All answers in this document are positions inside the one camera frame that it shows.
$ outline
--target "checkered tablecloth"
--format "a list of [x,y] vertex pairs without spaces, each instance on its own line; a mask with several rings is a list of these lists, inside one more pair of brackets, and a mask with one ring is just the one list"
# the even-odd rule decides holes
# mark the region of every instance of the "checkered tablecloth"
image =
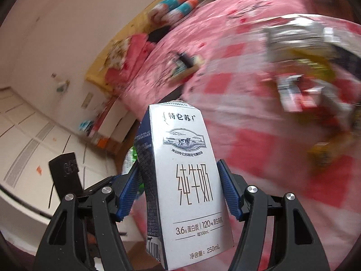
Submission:
[[[361,26],[352,22],[320,15],[302,16],[347,31],[355,40],[361,38]],[[279,100],[260,82],[270,65],[265,35],[257,29],[287,19],[291,18],[250,24],[233,21],[234,25],[216,43],[211,59],[187,83],[183,96],[201,110],[217,160],[225,159],[233,173],[268,194],[295,193],[334,269],[361,233],[361,141],[322,174],[310,174],[306,152],[325,138],[324,129],[316,124],[300,125],[282,112]],[[333,67],[338,75],[335,85],[349,102],[358,100],[360,82],[347,71]],[[271,224],[260,270],[266,268],[268,261]],[[241,228],[242,224],[232,219],[235,244]],[[186,270],[227,270],[234,251]]]

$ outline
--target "white milk carton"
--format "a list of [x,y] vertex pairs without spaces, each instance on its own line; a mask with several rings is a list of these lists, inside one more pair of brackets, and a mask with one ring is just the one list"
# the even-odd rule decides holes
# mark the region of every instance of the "white milk carton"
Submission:
[[234,246],[201,112],[181,101],[150,105],[134,141],[147,208],[147,251],[166,270]]

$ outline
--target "bed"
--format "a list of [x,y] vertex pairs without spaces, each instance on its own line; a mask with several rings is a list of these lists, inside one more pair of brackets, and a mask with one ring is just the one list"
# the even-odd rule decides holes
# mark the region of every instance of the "bed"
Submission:
[[[162,79],[162,72],[151,66],[156,66],[171,50],[201,54],[206,64],[184,84],[182,99],[201,110],[216,159],[225,159],[233,173],[241,174],[249,184],[259,186],[268,194],[295,193],[320,236],[333,270],[348,254],[361,230],[361,142],[323,174],[309,174],[306,151],[315,140],[322,138],[322,132],[316,126],[304,127],[280,117],[282,112],[275,109],[274,96],[265,86],[255,84],[256,73],[262,70],[264,62],[259,40],[247,40],[247,45],[241,36],[239,41],[232,40],[248,32],[252,25],[248,22],[307,13],[312,8],[308,0],[261,1],[217,0],[198,10],[158,44],[127,88],[124,102],[141,119],[149,104],[174,89]],[[361,27],[354,23],[305,16],[347,29],[361,42]],[[341,75],[339,85],[347,90],[349,100],[356,100],[361,94],[361,83],[344,70],[337,73]],[[145,196],[135,202],[132,215],[145,235]],[[243,225],[233,216],[230,218],[237,244]],[[272,224],[269,217],[259,270],[267,267]],[[227,270],[234,251],[226,251],[184,270]]]

